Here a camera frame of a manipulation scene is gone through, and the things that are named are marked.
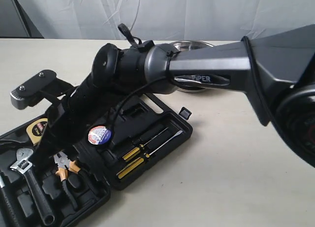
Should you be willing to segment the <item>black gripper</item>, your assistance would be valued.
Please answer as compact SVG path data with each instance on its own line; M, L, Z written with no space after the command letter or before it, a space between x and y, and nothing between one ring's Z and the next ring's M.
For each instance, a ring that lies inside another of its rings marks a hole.
M93 78L86 77L77 87L57 79L40 92L52 104L46 109L48 122L36 147L59 148L80 140L98 107L98 87Z

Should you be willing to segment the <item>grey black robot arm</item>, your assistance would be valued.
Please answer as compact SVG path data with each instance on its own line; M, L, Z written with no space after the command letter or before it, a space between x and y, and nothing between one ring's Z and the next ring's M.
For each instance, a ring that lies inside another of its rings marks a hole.
M75 143L99 107L122 105L137 93L219 89L243 93L259 122L272 124L289 149L314 166L314 25L192 51L141 41L125 24L118 29L130 47L99 49L83 82L47 109L47 135Z

